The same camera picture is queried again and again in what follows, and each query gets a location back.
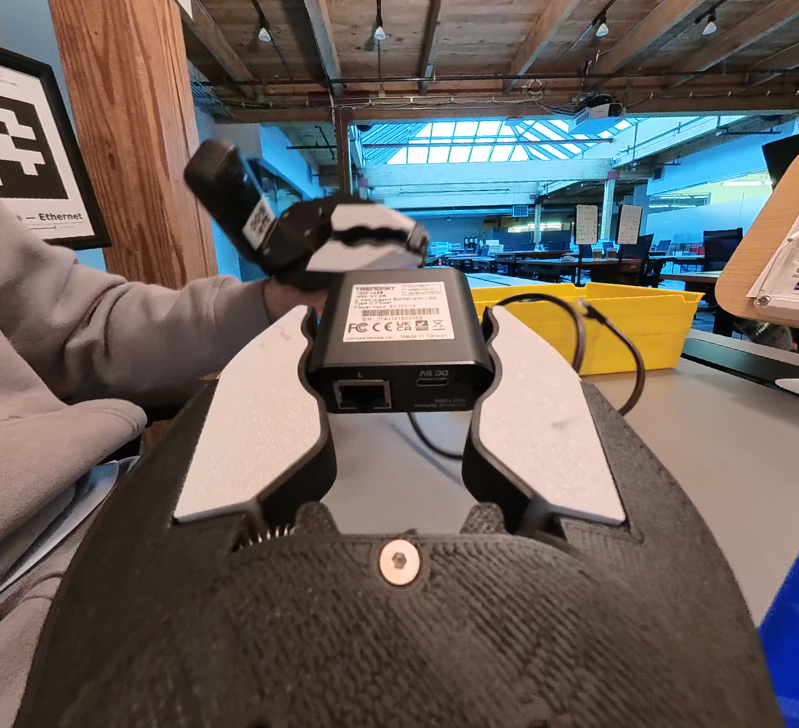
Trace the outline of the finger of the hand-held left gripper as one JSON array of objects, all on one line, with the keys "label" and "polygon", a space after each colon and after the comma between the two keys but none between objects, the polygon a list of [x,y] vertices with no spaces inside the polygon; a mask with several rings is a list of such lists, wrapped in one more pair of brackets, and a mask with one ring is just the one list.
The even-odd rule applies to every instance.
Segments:
[{"label": "finger of the hand-held left gripper", "polygon": [[415,269],[427,256],[428,236],[412,237],[409,242],[360,241],[347,244],[328,239],[308,260],[308,273],[346,273]]},{"label": "finger of the hand-held left gripper", "polygon": [[339,204],[331,215],[332,236],[344,243],[425,243],[426,230],[411,217],[381,204]]}]

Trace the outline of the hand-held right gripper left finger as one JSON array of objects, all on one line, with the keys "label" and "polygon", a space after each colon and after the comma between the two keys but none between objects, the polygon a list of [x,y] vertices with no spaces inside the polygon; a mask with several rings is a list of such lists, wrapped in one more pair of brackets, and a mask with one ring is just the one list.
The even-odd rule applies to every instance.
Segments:
[{"label": "hand-held right gripper left finger", "polygon": [[250,523],[295,523],[306,503],[332,488],[328,413],[306,375],[315,328],[315,311],[296,307],[219,374],[176,522],[244,514]]}]

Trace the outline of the black network splitter box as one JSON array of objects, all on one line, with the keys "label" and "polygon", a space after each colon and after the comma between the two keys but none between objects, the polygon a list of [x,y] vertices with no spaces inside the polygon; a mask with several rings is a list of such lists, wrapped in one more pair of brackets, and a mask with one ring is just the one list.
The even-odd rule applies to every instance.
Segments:
[{"label": "black network splitter box", "polygon": [[472,410],[494,363],[465,274],[345,273],[328,293],[307,378],[330,413]]}]

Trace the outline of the person's left forearm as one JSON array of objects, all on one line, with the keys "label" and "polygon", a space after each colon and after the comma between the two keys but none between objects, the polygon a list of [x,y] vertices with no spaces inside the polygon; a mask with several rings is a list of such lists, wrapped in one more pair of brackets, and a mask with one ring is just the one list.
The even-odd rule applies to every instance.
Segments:
[{"label": "person's left forearm", "polygon": [[115,288],[91,322],[93,389],[132,395],[220,372],[275,320],[268,284],[216,276],[179,291]]}]

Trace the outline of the yellow plastic bin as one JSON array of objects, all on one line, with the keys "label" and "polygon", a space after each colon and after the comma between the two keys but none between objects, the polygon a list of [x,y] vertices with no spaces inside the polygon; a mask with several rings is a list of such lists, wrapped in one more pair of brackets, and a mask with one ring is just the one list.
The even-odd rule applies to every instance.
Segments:
[{"label": "yellow plastic bin", "polygon": [[[549,293],[575,306],[585,301],[604,314],[637,347],[647,371],[677,366],[691,329],[700,293],[611,283],[480,285],[471,290],[478,317],[505,298],[521,293]],[[574,352],[574,325],[551,303],[516,303],[509,311],[539,334],[567,361]],[[634,372],[628,349],[607,328],[586,322],[586,353],[582,375]]]}]

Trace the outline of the long wooden table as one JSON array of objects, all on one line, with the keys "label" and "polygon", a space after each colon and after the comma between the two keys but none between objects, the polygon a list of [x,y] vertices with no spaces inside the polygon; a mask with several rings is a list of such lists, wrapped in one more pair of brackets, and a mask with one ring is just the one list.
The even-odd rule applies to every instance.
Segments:
[{"label": "long wooden table", "polygon": [[547,252],[498,253],[493,261],[507,275],[547,283],[570,282],[582,285],[617,283],[656,288],[661,281],[661,265],[649,259],[615,256],[611,258],[553,256]]}]

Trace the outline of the black framed poster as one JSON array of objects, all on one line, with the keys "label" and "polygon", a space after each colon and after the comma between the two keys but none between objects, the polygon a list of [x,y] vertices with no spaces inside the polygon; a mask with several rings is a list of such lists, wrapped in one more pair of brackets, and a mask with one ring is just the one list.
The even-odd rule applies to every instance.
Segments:
[{"label": "black framed poster", "polygon": [[1,199],[46,243],[76,251],[112,245],[54,71],[4,48]]}]

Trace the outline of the person's grey hoodie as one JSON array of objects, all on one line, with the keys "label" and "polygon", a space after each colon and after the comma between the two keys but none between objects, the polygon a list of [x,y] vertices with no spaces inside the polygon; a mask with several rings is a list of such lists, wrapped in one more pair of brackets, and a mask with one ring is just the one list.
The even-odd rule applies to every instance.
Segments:
[{"label": "person's grey hoodie", "polygon": [[34,543],[74,484],[145,427],[145,318],[174,292],[80,263],[2,207],[2,554]]}]

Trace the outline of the white ceiling projector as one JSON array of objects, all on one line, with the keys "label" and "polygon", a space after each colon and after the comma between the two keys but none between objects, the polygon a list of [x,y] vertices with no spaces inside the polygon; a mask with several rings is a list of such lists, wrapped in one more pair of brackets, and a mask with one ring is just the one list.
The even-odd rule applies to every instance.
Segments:
[{"label": "white ceiling projector", "polygon": [[584,99],[581,109],[568,122],[568,133],[594,136],[610,130],[625,116],[625,106],[609,94],[595,94]]}]

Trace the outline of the round wooden board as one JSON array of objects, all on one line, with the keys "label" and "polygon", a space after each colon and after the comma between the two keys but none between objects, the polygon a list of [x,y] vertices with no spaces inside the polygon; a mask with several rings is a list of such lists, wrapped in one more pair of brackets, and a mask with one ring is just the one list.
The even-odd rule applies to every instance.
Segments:
[{"label": "round wooden board", "polygon": [[771,260],[784,238],[798,226],[798,159],[763,206],[750,230],[744,235],[717,281],[717,303],[727,313],[751,321],[763,321],[798,327],[798,311],[778,316],[763,313],[752,306],[748,293]]}]

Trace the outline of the clear plastic sleeve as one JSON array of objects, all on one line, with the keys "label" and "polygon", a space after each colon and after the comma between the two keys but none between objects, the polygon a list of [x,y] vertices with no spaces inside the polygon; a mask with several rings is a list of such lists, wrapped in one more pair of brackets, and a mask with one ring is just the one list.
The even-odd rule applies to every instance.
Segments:
[{"label": "clear plastic sleeve", "polygon": [[787,235],[748,293],[756,310],[778,316],[798,311],[798,231]]}]

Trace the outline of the person's leg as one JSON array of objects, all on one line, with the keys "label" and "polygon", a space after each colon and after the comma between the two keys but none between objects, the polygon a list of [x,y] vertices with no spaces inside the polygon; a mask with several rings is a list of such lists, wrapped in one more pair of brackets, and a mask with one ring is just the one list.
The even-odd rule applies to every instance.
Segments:
[{"label": "person's leg", "polygon": [[46,617],[102,505],[139,460],[96,465],[2,540],[1,726],[12,726]]}]

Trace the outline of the blue plastic object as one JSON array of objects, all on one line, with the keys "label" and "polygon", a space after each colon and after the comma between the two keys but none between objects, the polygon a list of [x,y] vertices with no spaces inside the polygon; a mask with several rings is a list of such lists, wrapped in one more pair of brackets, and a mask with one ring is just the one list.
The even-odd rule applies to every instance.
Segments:
[{"label": "blue plastic object", "polygon": [[798,559],[759,627],[764,656],[788,727],[798,727]]}]

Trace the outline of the black monitor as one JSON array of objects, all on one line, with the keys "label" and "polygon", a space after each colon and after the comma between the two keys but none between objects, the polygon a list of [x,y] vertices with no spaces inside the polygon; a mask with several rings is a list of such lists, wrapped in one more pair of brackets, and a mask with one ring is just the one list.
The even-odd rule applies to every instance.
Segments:
[{"label": "black monitor", "polygon": [[766,143],[762,146],[762,154],[772,189],[788,171],[791,164],[798,156],[799,136],[794,134],[789,137]]}]

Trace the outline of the wooden post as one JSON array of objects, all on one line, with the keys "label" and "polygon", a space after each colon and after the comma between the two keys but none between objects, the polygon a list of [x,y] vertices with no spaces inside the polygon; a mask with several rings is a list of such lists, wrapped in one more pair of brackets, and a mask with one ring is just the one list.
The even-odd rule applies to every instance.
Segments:
[{"label": "wooden post", "polygon": [[184,182],[199,144],[175,0],[48,0],[105,264],[182,288],[217,274],[210,218]]}]

